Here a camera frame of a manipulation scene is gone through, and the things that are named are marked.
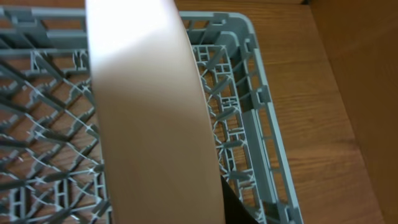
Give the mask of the pink plate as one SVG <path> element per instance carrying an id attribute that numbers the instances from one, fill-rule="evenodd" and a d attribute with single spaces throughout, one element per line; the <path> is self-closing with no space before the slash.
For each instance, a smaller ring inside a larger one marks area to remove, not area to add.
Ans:
<path id="1" fill-rule="evenodd" d="M 116 223 L 224 223 L 215 141 L 173 1 L 85 3 Z"/>

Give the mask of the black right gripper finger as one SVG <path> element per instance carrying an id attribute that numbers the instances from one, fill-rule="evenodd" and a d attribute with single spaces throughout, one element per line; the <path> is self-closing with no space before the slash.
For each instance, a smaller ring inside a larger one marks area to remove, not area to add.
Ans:
<path id="1" fill-rule="evenodd" d="M 245 209 L 227 181 L 221 176 L 223 191 L 224 215 L 226 224 L 258 224 L 255 218 Z"/>

